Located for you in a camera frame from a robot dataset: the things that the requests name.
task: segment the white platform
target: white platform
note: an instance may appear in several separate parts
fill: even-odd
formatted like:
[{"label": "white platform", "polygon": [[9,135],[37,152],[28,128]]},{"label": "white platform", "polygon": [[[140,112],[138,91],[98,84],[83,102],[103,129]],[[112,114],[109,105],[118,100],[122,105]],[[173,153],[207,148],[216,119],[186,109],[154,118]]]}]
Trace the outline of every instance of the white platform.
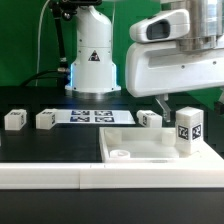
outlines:
[{"label": "white platform", "polygon": [[[130,158],[129,162],[121,163],[109,158],[109,150],[113,144],[110,142],[108,147],[103,138],[106,129],[100,129],[103,163],[1,163],[0,189],[224,187],[224,161],[205,142],[202,142],[197,155],[187,157],[179,154],[179,158],[176,157],[177,154],[167,158],[163,150],[159,152],[163,157],[155,158],[152,148],[149,149],[148,154],[144,155],[150,155],[153,152],[151,155],[154,155],[154,158],[150,156],[141,158],[138,157],[138,148],[132,148],[130,155],[135,152],[137,156]],[[145,141],[146,136],[148,136],[148,142],[154,141],[154,145],[158,145],[156,139],[161,141],[162,129],[120,128],[119,131],[124,134],[124,137],[118,138],[120,143],[124,139],[128,140],[130,135],[127,132],[129,131],[131,134],[138,132],[135,135],[138,141]],[[175,147],[169,150],[176,152]]]}]

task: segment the warning label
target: warning label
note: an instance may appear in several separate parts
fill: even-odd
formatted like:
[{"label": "warning label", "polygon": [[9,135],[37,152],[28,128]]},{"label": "warning label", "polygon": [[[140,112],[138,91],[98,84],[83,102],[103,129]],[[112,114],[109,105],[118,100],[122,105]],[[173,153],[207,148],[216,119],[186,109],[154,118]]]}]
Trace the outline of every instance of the warning label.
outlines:
[{"label": "warning label", "polygon": [[100,61],[100,58],[96,51],[93,51],[92,55],[89,58],[89,61]]}]

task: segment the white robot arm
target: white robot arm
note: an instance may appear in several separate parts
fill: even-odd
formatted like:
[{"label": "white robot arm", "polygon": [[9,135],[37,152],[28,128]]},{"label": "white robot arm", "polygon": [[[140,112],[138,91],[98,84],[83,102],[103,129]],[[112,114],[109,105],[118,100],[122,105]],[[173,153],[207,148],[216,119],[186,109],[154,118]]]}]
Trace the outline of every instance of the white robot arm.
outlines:
[{"label": "white robot arm", "polygon": [[126,86],[135,97],[224,86],[223,0],[161,0],[171,10],[133,25]]},{"label": "white robot arm", "polygon": [[102,0],[57,0],[52,1],[55,18],[61,67],[68,67],[59,19],[76,18],[77,58],[71,65],[70,83],[66,94],[87,99],[101,100],[119,94],[117,69],[112,61],[112,24],[93,5]]}]

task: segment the black table surface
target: black table surface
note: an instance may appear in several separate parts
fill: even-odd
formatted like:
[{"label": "black table surface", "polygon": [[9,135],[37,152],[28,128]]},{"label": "black table surface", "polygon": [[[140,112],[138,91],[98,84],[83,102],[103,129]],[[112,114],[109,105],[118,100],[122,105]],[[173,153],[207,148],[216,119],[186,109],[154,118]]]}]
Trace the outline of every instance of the black table surface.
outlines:
[{"label": "black table surface", "polygon": [[[204,110],[204,139],[224,153],[224,119],[186,93],[170,94],[173,110],[191,106]],[[102,102],[70,98],[56,88],[0,87],[0,162],[102,162],[99,127],[57,124],[36,130],[35,116],[46,108],[78,110],[138,110],[162,114],[154,97],[120,97]],[[4,116],[26,109],[28,121],[18,132],[4,130]],[[139,127],[136,125],[117,125]],[[163,123],[174,127],[174,122]],[[1,190],[0,223],[54,224],[221,224],[224,189]]]}]

